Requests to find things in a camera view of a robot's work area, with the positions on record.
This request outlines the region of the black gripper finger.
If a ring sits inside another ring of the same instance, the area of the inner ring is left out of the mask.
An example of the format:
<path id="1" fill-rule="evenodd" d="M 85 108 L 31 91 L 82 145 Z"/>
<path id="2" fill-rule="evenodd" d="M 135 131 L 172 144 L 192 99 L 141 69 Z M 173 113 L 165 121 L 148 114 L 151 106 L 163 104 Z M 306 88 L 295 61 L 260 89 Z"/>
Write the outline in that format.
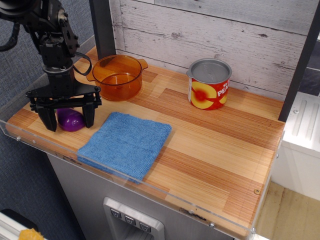
<path id="1" fill-rule="evenodd" d="M 93 104 L 86 104 L 82 106 L 82 113 L 84 117 L 84 122 L 87 128 L 94 125 L 95 119 L 95 106 Z"/>
<path id="2" fill-rule="evenodd" d="M 56 120 L 56 114 L 54 109 L 40 107 L 37 109 L 38 115 L 40 119 L 42 120 L 45 127 L 55 132 L 57 130 L 57 120 Z"/>

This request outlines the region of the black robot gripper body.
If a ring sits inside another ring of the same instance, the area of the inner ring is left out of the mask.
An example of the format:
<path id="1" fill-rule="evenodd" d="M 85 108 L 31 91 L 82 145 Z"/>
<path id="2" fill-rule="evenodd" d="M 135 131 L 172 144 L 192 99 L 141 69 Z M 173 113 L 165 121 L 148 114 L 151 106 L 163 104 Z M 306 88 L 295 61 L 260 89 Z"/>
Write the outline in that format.
<path id="1" fill-rule="evenodd" d="M 74 71 L 51 69 L 46 72 L 49 84 L 27 91 L 30 107 L 36 109 L 36 104 L 45 107 L 73 108 L 93 104 L 96 109 L 102 104 L 101 88 L 81 83 L 76 80 Z"/>

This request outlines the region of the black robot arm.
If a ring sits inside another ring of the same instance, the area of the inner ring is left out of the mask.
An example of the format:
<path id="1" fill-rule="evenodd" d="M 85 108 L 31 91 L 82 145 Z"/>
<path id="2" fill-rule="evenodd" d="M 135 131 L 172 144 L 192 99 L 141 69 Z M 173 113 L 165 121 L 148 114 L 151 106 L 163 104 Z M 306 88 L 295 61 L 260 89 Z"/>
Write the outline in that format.
<path id="1" fill-rule="evenodd" d="M 48 77 L 48 85 L 30 90 L 30 108 L 35 111 L 45 127 L 56 131 L 55 111 L 66 108 L 82 108 L 87 128 L 94 124 L 95 110 L 102 104 L 101 88 L 76 80 L 79 70 L 73 58 L 89 59 L 77 51 L 78 36 L 71 29 L 68 14 L 58 0 L 2 0 L 0 18 L 13 22 L 11 37 L 0 47 L 2 52 L 16 46 L 20 27 L 29 33 L 42 57 L 42 69 Z"/>

